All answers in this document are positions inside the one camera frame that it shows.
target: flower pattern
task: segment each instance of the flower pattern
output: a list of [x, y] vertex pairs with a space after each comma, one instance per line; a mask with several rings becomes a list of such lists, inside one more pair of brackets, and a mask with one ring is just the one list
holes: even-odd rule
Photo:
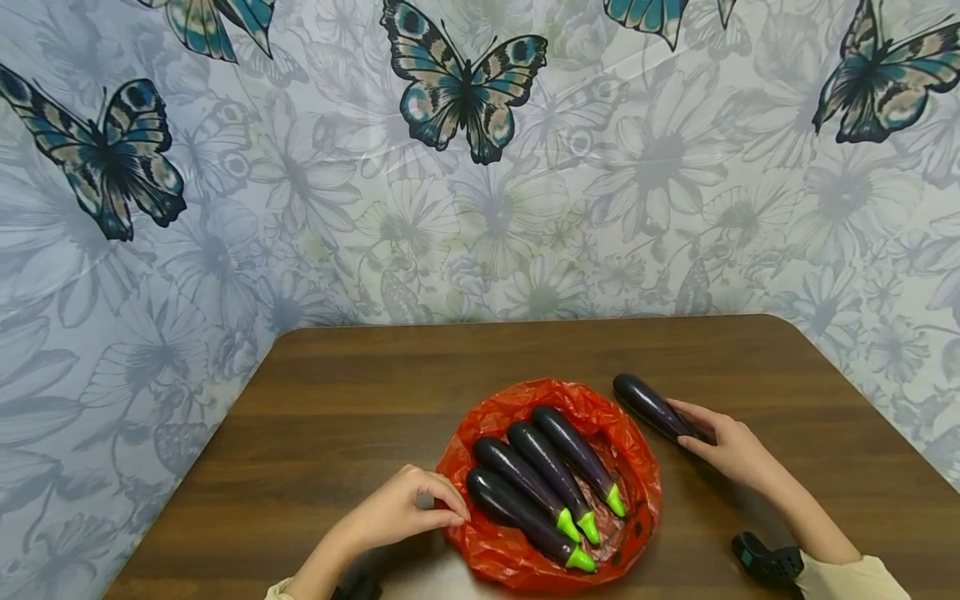
[[0, 597], [100, 597], [306, 326], [773, 313], [960, 489], [960, 92], [882, 144], [818, 136], [852, 4], [690, 3], [671, 54], [599, 1], [415, 0], [473, 65], [548, 40], [489, 166], [411, 137], [381, 2], [276, 0], [272, 59], [226, 23], [248, 70], [140, 0], [8, 4], [4, 65], [82, 121], [154, 83], [187, 209], [107, 241], [0, 102]]

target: sleeve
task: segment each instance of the sleeve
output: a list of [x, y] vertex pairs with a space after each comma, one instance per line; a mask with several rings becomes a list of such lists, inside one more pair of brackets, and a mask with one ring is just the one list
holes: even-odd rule
[[272, 586], [267, 590], [267, 596], [263, 600], [295, 600], [295, 598], [290, 594], [283, 593], [283, 591], [287, 589], [287, 586], [290, 584], [291, 579], [293, 579], [293, 577], [287, 577], [280, 583]]
[[803, 551], [801, 556], [804, 571], [797, 577], [797, 586], [804, 600], [910, 600], [877, 557], [840, 565], [820, 563]]

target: eggplant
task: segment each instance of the eggplant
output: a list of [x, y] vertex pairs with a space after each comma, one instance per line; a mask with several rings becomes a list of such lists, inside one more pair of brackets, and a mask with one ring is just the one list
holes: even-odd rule
[[622, 372], [613, 378], [613, 392], [632, 413], [647, 421], [667, 439], [676, 442], [681, 436], [697, 436], [696, 430], [636, 375]]
[[620, 489], [610, 477], [607, 468], [563, 413], [552, 406], [538, 406], [530, 414], [530, 422], [566, 455], [567, 460], [580, 471], [587, 483], [604, 499], [615, 515], [620, 518], [627, 515], [627, 509], [623, 506], [623, 499], [620, 497]]
[[584, 493], [580, 491], [580, 486], [566, 466], [560, 451], [553, 447], [541, 432], [522, 421], [507, 427], [507, 440], [510, 441], [510, 446], [542, 475], [544, 481], [570, 509], [574, 522], [590, 543], [600, 543], [596, 515], [587, 504]]
[[490, 516], [523, 532], [530, 545], [554, 563], [587, 573], [596, 570], [589, 554], [557, 531], [536, 506], [496, 473], [472, 469], [467, 473], [467, 492]]
[[553, 519], [554, 527], [567, 534], [571, 540], [580, 543], [580, 532], [573, 524], [570, 509], [564, 506], [540, 474], [512, 448], [497, 438], [484, 436], [473, 443], [473, 458], [506, 479], [531, 502], [546, 511]]

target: wooden table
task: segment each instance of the wooden table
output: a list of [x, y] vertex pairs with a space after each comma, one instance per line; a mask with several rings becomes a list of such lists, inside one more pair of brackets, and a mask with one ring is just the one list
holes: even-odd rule
[[[107, 598], [260, 600], [403, 464], [435, 466], [471, 406], [544, 376], [612, 397], [618, 372], [748, 422], [914, 598], [960, 597], [960, 496], [796, 329], [741, 316], [290, 333]], [[641, 430], [660, 460], [660, 530], [625, 578], [580, 597], [786, 597], [730, 552], [744, 529], [789, 542], [770, 510]], [[372, 560], [385, 600], [508, 595], [474, 582], [439, 536]]]

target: red plastic bag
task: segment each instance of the red plastic bag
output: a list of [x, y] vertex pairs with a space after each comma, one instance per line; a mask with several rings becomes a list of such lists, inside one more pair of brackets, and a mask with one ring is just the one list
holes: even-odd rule
[[[519, 530], [491, 522], [467, 494], [467, 473], [476, 462], [469, 449], [481, 436], [506, 441], [507, 427], [527, 420], [535, 406], [555, 406], [593, 446], [617, 481], [627, 516], [617, 519], [602, 499], [577, 477], [596, 513], [601, 544], [583, 547], [597, 562], [595, 573], [567, 570], [535, 550]], [[472, 519], [448, 528], [446, 538], [473, 573], [524, 591], [572, 593], [622, 577], [634, 565], [660, 521], [660, 466], [636, 424], [620, 407], [585, 385], [538, 379], [517, 383], [471, 410], [457, 428], [437, 465], [464, 495]]]

